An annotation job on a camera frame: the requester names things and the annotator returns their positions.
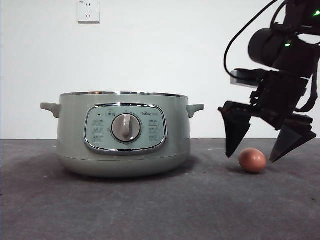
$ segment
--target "brand logo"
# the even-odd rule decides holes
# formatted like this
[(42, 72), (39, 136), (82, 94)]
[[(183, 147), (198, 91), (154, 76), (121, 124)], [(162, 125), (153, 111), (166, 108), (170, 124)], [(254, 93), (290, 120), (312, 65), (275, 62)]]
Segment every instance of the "brand logo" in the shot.
[(149, 113), (149, 112), (147, 112), (147, 111), (142, 112), (142, 116), (151, 116), (151, 115), (152, 115), (152, 113)]

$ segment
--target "black cable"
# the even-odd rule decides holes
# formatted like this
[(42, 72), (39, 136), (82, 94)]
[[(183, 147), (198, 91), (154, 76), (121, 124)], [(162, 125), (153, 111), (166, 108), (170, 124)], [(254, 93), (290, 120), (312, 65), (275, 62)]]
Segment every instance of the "black cable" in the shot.
[(234, 37), (233, 39), (229, 42), (228, 46), (226, 47), (225, 53), (224, 53), (224, 58), (223, 58), (223, 64), (224, 64), (224, 69), (225, 71), (234, 79), (239, 79), (239, 80), (247, 80), (247, 78), (240, 78), (237, 76), (232, 75), (228, 68), (227, 68), (227, 55), (229, 52), (229, 49), (231, 45), (234, 43), (234, 41), (249, 27), (261, 14), (263, 14), (269, 7), (271, 7), (274, 3), (278, 2), (279, 0), (273, 0), (270, 2), (267, 6), (265, 6), (260, 12), (258, 12)]
[(285, 7), (285, 5), (287, 5), (287, 3), (289, 2), (289, 0), (284, 1), (283, 3), (281, 3), (281, 5), (278, 7), (278, 9), (275, 11), (272, 20), (271, 20), (271, 25), (270, 28), (272, 28), (272, 26), (275, 24), (275, 21), (280, 13), (280, 11)]

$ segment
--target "cooker handle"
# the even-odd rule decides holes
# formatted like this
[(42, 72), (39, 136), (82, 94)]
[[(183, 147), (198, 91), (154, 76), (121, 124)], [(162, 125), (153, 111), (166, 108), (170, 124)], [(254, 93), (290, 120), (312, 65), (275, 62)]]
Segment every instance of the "cooker handle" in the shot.
[(42, 102), (40, 104), (40, 108), (44, 110), (48, 110), (53, 113), (53, 116), (58, 119), (60, 116), (61, 105), (55, 103)]
[(205, 109), (205, 105), (196, 104), (196, 105), (187, 105), (186, 111), (188, 112), (189, 118), (193, 118), (196, 112)]

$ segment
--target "control panel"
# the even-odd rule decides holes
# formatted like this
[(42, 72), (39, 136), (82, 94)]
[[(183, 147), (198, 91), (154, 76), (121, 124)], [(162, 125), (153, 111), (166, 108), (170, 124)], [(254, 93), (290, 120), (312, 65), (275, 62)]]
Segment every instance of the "control panel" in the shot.
[(85, 120), (84, 142), (100, 154), (141, 154), (160, 147), (166, 138), (165, 115), (154, 105), (99, 104)]

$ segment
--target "silver knob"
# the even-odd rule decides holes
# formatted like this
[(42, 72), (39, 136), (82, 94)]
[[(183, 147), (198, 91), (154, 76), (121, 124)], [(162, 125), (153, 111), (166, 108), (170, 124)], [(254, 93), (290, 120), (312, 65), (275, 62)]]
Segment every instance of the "silver knob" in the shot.
[(112, 123), (112, 133), (121, 142), (131, 142), (140, 133), (140, 122), (131, 114), (121, 114)]

